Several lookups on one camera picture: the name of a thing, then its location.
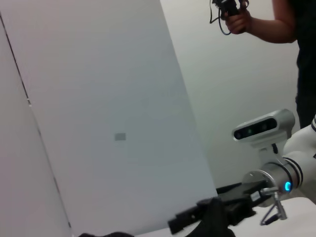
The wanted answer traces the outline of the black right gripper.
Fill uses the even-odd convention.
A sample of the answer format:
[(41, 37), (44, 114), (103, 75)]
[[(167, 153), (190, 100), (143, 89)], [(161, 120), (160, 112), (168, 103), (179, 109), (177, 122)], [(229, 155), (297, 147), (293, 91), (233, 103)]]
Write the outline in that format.
[[(259, 206), (271, 195), (263, 195), (261, 191), (267, 188), (266, 181), (252, 183), (236, 183), (225, 187), (218, 188), (216, 191), (218, 197), (225, 205), (225, 213), (229, 226), (236, 226), (246, 218), (252, 217), (256, 212), (251, 206)], [(168, 221), (168, 227), (172, 235), (184, 230), (185, 227), (200, 221), (205, 213), (206, 204), (197, 203)]]

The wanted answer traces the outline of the person hand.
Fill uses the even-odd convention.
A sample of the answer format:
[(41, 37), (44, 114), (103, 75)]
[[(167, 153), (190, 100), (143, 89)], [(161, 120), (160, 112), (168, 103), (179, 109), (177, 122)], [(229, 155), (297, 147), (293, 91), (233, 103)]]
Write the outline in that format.
[(224, 19), (228, 30), (234, 35), (247, 32), (250, 29), (252, 21), (251, 15), (247, 10), (241, 10), (238, 15), (234, 16), (225, 13)]

